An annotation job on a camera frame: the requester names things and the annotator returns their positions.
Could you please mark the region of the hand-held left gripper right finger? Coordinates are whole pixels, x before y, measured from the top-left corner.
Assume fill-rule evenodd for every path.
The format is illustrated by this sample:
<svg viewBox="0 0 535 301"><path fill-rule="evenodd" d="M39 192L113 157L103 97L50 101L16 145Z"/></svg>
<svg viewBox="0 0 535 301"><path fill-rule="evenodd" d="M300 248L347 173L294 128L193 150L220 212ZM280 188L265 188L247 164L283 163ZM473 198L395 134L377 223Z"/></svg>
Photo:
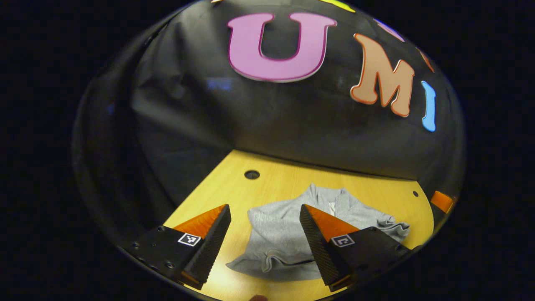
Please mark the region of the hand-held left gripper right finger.
<svg viewBox="0 0 535 301"><path fill-rule="evenodd" d="M331 292L376 280L412 255L377 227L359 229L303 204L299 215L321 278Z"/></svg>

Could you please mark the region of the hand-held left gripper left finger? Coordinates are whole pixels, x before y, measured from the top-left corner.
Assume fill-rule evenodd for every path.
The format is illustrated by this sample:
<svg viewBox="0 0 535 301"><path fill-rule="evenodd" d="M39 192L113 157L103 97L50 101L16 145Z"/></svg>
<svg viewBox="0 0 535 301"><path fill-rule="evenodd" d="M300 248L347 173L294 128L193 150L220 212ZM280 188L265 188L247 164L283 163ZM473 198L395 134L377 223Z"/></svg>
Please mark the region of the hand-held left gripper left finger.
<svg viewBox="0 0 535 301"><path fill-rule="evenodd" d="M229 229L229 204L222 204L175 227L159 225L125 244L147 268L180 285L200 290L207 282Z"/></svg>

